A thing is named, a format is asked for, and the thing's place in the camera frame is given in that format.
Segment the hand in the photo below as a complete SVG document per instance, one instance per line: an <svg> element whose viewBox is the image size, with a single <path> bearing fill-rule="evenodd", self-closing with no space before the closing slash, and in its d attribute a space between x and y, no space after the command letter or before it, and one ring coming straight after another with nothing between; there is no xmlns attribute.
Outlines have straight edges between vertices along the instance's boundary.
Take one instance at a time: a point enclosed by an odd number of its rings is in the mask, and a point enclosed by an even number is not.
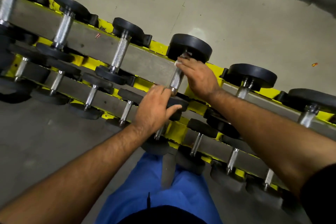
<svg viewBox="0 0 336 224"><path fill-rule="evenodd" d="M153 85L139 104L132 124L148 138L159 130L173 113L182 108L173 105L167 109L171 90L162 85Z"/></svg>
<svg viewBox="0 0 336 224"><path fill-rule="evenodd" d="M215 74L207 65L193 58L188 60L178 57L177 60L181 63L176 63L176 66L187 76L190 89L209 103L210 96L221 89Z"/></svg>

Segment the blue trousers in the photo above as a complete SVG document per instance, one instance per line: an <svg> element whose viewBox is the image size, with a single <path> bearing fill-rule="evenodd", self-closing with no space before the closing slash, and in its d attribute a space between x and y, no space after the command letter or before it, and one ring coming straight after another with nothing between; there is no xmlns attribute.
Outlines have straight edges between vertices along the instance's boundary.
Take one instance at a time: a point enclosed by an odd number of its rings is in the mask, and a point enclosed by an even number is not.
<svg viewBox="0 0 336 224"><path fill-rule="evenodd" d="M207 224L222 224L203 176L176 167L169 189L161 188L162 156L145 153L126 181L111 194L101 209L96 224L116 224L150 205L171 205L194 214Z"/></svg>

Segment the black shirt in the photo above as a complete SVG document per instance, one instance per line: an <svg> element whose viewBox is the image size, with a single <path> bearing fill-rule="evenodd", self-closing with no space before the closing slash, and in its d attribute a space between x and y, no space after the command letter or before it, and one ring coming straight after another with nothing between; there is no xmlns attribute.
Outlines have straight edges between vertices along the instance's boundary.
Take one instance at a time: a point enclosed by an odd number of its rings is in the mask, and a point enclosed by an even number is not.
<svg viewBox="0 0 336 224"><path fill-rule="evenodd" d="M336 211L336 164L318 171L301 188L300 201L313 224L333 223ZM180 208L163 205L133 213L118 224L125 223L193 223L206 224Z"/></svg>

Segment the blue pants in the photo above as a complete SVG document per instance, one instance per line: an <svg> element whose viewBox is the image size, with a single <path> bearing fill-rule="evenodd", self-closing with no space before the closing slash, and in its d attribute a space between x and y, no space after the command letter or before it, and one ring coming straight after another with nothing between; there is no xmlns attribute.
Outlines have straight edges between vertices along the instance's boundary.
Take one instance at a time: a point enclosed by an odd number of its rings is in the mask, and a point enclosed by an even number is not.
<svg viewBox="0 0 336 224"><path fill-rule="evenodd" d="M203 176L178 166L169 189L162 190L162 156L145 153L126 181L111 194L101 209L96 224L116 224L132 213L150 206L171 205L194 214L207 224L222 224Z"/></svg>

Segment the forearm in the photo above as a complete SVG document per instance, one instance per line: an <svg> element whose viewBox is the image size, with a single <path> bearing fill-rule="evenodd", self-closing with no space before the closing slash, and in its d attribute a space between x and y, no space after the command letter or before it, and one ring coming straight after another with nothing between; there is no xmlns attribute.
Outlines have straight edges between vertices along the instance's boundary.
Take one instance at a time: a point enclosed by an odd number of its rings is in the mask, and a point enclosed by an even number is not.
<svg viewBox="0 0 336 224"><path fill-rule="evenodd" d="M112 177L146 136L129 125L7 205L0 211L0 222L81 223Z"/></svg>
<svg viewBox="0 0 336 224"><path fill-rule="evenodd" d="M224 90L208 102L296 195L311 175L336 162L336 143L304 126Z"/></svg>

